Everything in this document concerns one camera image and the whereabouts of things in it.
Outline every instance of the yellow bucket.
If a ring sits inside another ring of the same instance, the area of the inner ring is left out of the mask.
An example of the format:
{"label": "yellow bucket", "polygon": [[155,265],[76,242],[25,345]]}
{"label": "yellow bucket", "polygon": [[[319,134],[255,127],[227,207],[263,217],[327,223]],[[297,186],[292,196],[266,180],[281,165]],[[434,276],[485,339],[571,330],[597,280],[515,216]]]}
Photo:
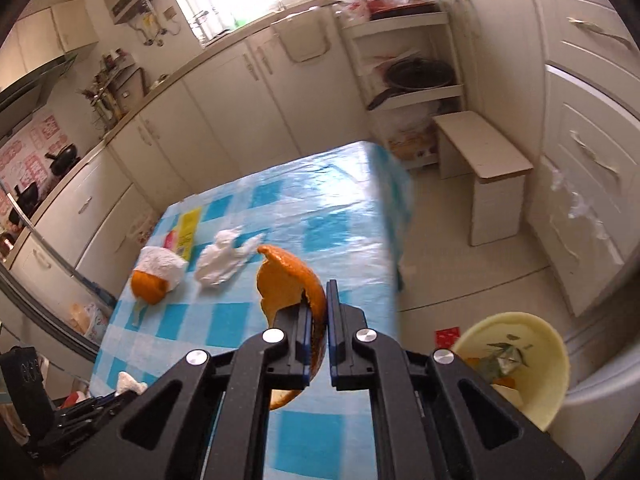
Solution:
{"label": "yellow bucket", "polygon": [[569,356],[559,333],[549,323],[525,312],[503,312],[473,325],[451,348],[463,359],[486,357],[491,344],[509,343],[522,351],[524,362],[510,374],[522,396],[520,411],[545,431],[558,413],[569,388]]}

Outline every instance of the white drawer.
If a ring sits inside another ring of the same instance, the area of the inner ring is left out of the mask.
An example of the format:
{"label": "white drawer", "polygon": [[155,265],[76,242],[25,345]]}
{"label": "white drawer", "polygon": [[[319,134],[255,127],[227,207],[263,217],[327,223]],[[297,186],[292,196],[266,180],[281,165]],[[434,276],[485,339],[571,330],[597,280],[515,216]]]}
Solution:
{"label": "white drawer", "polygon": [[[546,58],[640,114],[640,52],[608,0],[536,0]],[[591,23],[587,30],[570,18]]]}
{"label": "white drawer", "polygon": [[545,155],[591,203],[622,255],[640,240],[640,121],[583,81],[547,67]]}
{"label": "white drawer", "polygon": [[576,316],[595,306],[607,285],[623,267],[610,240],[596,236],[593,221],[585,216],[570,219],[572,196],[564,188],[553,191],[548,163],[536,169],[536,185],[529,209],[529,223],[545,248],[569,306]]}
{"label": "white drawer", "polygon": [[119,297],[140,253],[140,246],[127,233],[140,215],[151,211],[140,192],[130,186],[91,240],[78,271]]}
{"label": "white drawer", "polygon": [[44,307],[69,323],[69,308],[97,301],[29,236],[11,266],[11,273]]}
{"label": "white drawer", "polygon": [[72,266],[130,180],[107,150],[76,174],[37,222],[37,229]]}

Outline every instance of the plastic tablecloth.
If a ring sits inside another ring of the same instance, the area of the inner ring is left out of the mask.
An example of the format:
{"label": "plastic tablecloth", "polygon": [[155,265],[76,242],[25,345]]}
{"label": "plastic tablecloth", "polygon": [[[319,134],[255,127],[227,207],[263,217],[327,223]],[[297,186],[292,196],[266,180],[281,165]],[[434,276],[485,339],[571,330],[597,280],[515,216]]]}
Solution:
{"label": "plastic tablecloth", "polygon": [[[200,252],[220,229],[241,226],[239,244],[264,232],[264,243],[299,256],[323,283],[335,278],[340,300],[362,308],[370,327],[396,336],[396,269],[410,191],[395,159],[357,142],[173,204],[148,245],[161,246],[181,213],[202,206],[185,279],[155,306],[136,305],[127,283],[95,362],[91,393],[112,392],[121,370],[151,384],[194,348],[227,352],[267,328],[255,286],[260,254],[220,288],[202,288],[193,277]],[[369,395],[336,392],[327,354],[302,395],[271,412],[264,478],[375,477]]]}

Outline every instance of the yellow packet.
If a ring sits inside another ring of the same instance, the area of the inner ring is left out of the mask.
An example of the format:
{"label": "yellow packet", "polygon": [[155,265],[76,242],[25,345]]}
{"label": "yellow packet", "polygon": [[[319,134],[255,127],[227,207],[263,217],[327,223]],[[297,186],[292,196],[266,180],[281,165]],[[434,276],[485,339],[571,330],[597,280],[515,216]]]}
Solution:
{"label": "yellow packet", "polygon": [[189,259],[191,258],[193,237],[196,234],[196,227],[198,226],[198,222],[200,221],[201,213],[202,208],[197,207],[196,209],[193,209],[188,213],[180,215],[180,218],[178,219],[178,225],[176,226],[178,239],[175,245],[174,252],[187,261],[189,261]]}

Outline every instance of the shelf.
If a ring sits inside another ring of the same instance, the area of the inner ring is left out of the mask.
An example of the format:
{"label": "shelf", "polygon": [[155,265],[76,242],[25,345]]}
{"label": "shelf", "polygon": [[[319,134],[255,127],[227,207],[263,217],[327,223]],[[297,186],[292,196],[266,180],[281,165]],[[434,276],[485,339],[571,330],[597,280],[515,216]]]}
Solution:
{"label": "shelf", "polygon": [[449,23],[446,12],[427,12],[425,14],[412,14],[410,16],[396,16],[395,18],[384,18],[373,20],[372,22],[361,23],[347,27],[344,33],[352,40],[363,36],[371,36],[380,32],[398,30],[400,28],[425,27],[427,25],[445,25]]}
{"label": "shelf", "polygon": [[396,97],[391,97],[383,102],[378,110],[393,110],[403,106],[415,105],[416,103],[425,103],[428,101],[437,101],[438,99],[446,99],[447,97],[459,97],[462,95],[462,85],[443,86],[441,88],[429,88],[428,90],[419,90],[417,92],[409,92]]}
{"label": "shelf", "polygon": [[430,153],[427,156],[422,156],[419,158],[414,158],[414,160],[401,160],[400,164],[406,170],[412,170],[414,168],[421,168],[423,166],[430,166],[431,164],[438,163],[438,154]]}

